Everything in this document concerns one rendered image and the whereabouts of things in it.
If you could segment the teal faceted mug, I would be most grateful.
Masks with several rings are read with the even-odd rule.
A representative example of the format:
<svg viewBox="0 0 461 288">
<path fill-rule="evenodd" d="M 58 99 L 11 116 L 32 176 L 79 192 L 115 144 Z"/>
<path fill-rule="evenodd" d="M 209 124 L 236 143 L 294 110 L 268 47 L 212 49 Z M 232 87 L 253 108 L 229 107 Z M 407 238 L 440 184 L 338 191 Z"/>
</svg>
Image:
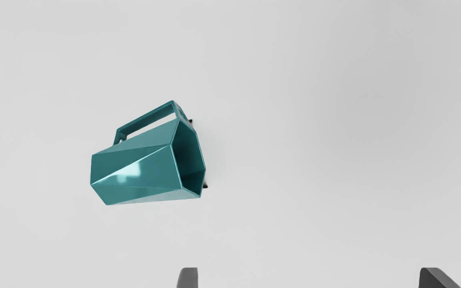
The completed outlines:
<svg viewBox="0 0 461 288">
<path fill-rule="evenodd" d="M 196 130 L 169 101 L 116 130 L 91 158 L 90 185 L 104 204 L 200 198 L 206 166 Z"/>
</svg>

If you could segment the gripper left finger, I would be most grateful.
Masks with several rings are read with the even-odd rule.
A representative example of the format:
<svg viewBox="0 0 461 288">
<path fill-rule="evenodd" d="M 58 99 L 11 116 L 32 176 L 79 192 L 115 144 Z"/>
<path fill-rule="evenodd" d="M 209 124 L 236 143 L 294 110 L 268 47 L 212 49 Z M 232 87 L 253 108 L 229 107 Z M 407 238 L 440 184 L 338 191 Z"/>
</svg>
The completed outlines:
<svg viewBox="0 0 461 288">
<path fill-rule="evenodd" d="M 199 288 L 198 268 L 182 268 L 178 276 L 177 288 Z"/>
</svg>

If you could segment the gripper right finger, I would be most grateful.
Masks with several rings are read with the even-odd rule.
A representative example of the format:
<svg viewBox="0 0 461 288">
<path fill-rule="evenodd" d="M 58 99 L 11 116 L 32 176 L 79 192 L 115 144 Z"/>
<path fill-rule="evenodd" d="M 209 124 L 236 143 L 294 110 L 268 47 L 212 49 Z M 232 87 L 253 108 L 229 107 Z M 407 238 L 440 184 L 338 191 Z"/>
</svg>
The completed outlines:
<svg viewBox="0 0 461 288">
<path fill-rule="evenodd" d="M 461 288 L 440 268 L 421 268 L 419 288 Z"/>
</svg>

